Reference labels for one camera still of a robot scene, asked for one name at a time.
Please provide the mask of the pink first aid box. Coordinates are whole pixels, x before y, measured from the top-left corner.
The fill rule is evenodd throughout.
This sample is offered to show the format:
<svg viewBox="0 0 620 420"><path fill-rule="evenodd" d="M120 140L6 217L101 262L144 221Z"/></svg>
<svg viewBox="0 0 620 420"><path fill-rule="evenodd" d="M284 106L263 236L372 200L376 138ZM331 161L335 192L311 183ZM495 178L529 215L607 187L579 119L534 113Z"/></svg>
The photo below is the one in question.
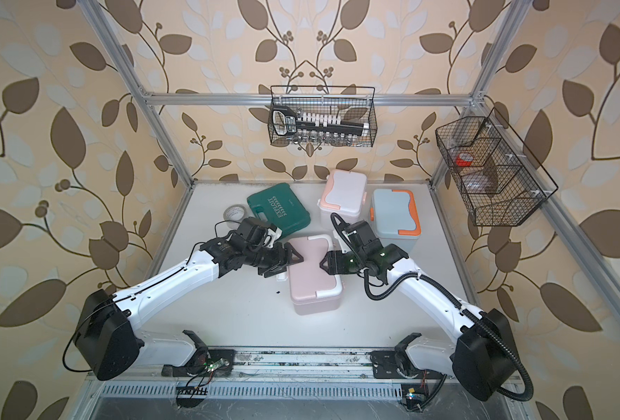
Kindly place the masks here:
<svg viewBox="0 0 620 420"><path fill-rule="evenodd" d="M333 251L333 239L327 234L296 237L288 241L303 261L288 268L290 296L298 315L312 315L337 310L343 296L339 275L329 275L321 261Z"/></svg>

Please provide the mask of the white box pink trim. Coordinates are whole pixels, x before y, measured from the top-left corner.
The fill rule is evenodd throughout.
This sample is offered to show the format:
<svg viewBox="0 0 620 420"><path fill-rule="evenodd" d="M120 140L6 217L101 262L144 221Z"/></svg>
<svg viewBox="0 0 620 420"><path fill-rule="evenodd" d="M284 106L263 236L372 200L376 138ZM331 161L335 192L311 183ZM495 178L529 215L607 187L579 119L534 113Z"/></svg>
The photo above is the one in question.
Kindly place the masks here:
<svg viewBox="0 0 620 420"><path fill-rule="evenodd" d="M365 174L355 171L334 169L329 173L322 197L318 201L324 229L333 228L330 220L332 213L337 213L348 223L360 220L367 196L367 181Z"/></svg>

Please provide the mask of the blue box orange trim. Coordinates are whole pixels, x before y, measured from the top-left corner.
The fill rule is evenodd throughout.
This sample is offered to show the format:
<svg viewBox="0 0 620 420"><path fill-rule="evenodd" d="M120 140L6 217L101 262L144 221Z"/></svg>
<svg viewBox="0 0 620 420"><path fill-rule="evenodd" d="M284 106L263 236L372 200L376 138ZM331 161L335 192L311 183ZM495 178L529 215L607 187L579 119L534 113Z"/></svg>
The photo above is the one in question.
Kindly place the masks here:
<svg viewBox="0 0 620 420"><path fill-rule="evenodd" d="M383 245L393 244L411 253L421 235L413 192L376 189L371 198L371 227Z"/></svg>

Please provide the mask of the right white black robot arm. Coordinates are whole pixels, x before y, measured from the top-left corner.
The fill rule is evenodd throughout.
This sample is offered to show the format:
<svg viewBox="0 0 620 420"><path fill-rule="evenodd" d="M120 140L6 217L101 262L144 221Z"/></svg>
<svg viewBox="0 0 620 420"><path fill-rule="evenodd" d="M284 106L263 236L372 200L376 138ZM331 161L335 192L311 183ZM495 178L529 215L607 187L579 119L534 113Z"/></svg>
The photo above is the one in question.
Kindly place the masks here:
<svg viewBox="0 0 620 420"><path fill-rule="evenodd" d="M348 223L338 213L330 220L344 251L329 251L320 266L329 275L357 275L368 299L379 302L402 292L415 302L450 341L424 339L413 332L394 348L399 376L415 378L425 371L453 376L475 399L493 394L528 402L532 378L518 355L511 327L498 310L484 311L457 297L423 271L394 244L383 245L367 222Z"/></svg>

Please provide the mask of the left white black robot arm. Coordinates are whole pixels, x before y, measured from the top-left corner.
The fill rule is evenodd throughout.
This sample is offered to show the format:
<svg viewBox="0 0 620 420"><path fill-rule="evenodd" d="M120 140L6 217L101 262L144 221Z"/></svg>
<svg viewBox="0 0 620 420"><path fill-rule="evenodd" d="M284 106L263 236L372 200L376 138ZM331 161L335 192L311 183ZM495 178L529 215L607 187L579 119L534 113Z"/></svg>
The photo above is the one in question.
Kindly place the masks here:
<svg viewBox="0 0 620 420"><path fill-rule="evenodd" d="M196 332L155 334L144 329L157 313L197 288L243 266L263 278L287 272L304 258L282 243L279 227L255 217L242 220L225 236L199 241L188 258L131 288L115 294L90 294L71 338L89 372L108 381L131 367L164 365L191 375L208 372L208 346Z"/></svg>

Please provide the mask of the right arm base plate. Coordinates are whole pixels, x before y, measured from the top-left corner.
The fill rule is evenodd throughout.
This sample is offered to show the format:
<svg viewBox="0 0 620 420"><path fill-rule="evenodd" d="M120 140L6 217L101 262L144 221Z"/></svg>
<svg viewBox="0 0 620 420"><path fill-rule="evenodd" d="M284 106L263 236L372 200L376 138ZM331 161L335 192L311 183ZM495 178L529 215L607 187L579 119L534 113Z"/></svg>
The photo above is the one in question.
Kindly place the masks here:
<svg viewBox="0 0 620 420"><path fill-rule="evenodd" d="M373 376L376 379L408 379L421 381L424 376L440 379L442 374L433 370L417 369L406 354L408 346L422 336L413 332L391 350L374 350L370 352Z"/></svg>

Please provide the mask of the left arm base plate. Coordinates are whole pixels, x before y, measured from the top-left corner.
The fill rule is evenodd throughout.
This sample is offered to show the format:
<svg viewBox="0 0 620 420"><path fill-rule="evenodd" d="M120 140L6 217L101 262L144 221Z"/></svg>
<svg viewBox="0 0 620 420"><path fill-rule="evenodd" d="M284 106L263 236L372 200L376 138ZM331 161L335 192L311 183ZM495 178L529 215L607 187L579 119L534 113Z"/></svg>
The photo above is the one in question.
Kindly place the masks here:
<svg viewBox="0 0 620 420"><path fill-rule="evenodd" d="M162 376L183 377L199 376L207 377L219 372L221 375L228 376L235 361L236 351L234 349L215 349L208 345L191 330L184 330L183 333L193 343L194 348L187 361L181 366L164 365L161 370Z"/></svg>

